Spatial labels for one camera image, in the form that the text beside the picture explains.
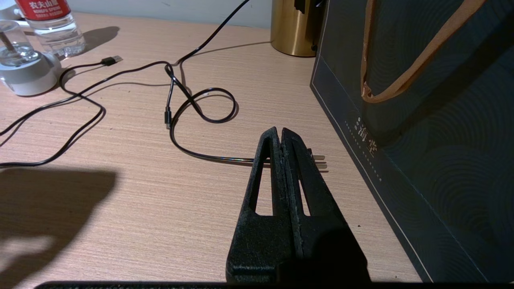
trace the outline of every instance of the red label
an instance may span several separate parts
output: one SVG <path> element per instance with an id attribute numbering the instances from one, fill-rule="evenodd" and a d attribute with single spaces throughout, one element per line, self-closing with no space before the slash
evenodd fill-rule
<path id="1" fill-rule="evenodd" d="M 53 20 L 70 13 L 66 0 L 16 0 L 16 2 L 28 20 Z"/>

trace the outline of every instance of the desk surface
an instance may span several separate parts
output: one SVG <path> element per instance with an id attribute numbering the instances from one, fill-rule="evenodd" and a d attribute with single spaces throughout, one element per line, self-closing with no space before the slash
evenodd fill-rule
<path id="1" fill-rule="evenodd" d="M 216 28 L 92 14 L 78 14 L 77 19 L 96 47 L 64 60 L 64 67 L 114 55 L 124 61 L 73 78 L 68 87 L 75 91 L 120 70 L 158 60 L 175 62 Z M 193 92 L 223 87 L 235 95 L 240 110 L 228 123 L 211 124 L 188 109 L 177 126 L 177 140 L 197 152 L 253 157 L 266 129 L 287 127 L 297 132 L 316 154 L 326 156 L 329 172 L 323 177 L 368 259 L 372 279 L 419 281 L 309 88 L 314 58 L 284 55 L 268 40 L 269 30 L 227 26 L 184 64 L 186 85 Z M 107 108 L 106 117 L 64 156 L 38 168 L 43 172 L 0 172 L 5 191 L 0 215 L 10 220 L 0 224 L 0 251 L 7 252 L 0 259 L 4 285 L 31 288 L 49 280 L 225 280 L 225 260 L 250 167 L 195 159 L 171 144 L 163 123 L 168 84 L 162 66 L 115 79 L 91 96 Z M 65 97 L 56 89 L 22 98 L 2 86 L 0 128 Z M 176 89 L 172 109 L 184 100 Z M 212 118 L 231 109 L 223 97 L 199 104 Z M 0 160 L 42 160 L 96 112 L 85 101 L 44 111 L 1 147 Z M 106 173 L 66 173 L 77 170 Z M 109 179 L 112 174 L 114 184 Z M 269 214 L 269 174 L 263 174 L 262 182 L 258 212 Z M 114 188 L 107 193 L 110 186 Z M 102 190 L 104 195 L 93 195 Z"/>

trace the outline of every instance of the bag handle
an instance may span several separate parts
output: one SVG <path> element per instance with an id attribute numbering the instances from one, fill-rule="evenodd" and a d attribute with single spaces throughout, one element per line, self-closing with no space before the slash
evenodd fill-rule
<path id="1" fill-rule="evenodd" d="M 375 12 L 376 0 L 368 0 L 366 4 L 366 18 L 364 23 L 364 43 L 362 45 L 362 60 L 360 66 L 360 88 L 361 97 L 365 102 L 378 103 L 394 98 L 403 93 L 418 78 L 429 61 L 441 46 L 459 30 L 473 16 L 486 0 L 464 0 L 457 10 L 443 24 L 427 47 L 416 58 L 400 77 L 398 77 L 388 88 L 377 96 L 373 95 L 371 88 L 366 83 L 366 72 L 368 69 L 368 52 L 371 39 L 371 25 Z"/>

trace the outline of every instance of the white wall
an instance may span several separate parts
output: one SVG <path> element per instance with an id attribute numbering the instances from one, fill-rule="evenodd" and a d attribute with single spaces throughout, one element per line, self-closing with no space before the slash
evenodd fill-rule
<path id="1" fill-rule="evenodd" d="M 242 0 L 68 0 L 72 11 L 221 23 Z M 271 0 L 250 0 L 230 25 L 269 28 Z"/>

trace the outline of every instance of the gold cylinder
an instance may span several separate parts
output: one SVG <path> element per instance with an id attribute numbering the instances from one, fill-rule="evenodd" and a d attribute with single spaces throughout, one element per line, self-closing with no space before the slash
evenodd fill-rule
<path id="1" fill-rule="evenodd" d="M 322 3 L 321 0 L 273 0 L 271 45 L 288 55 L 315 56 L 323 19 Z"/>

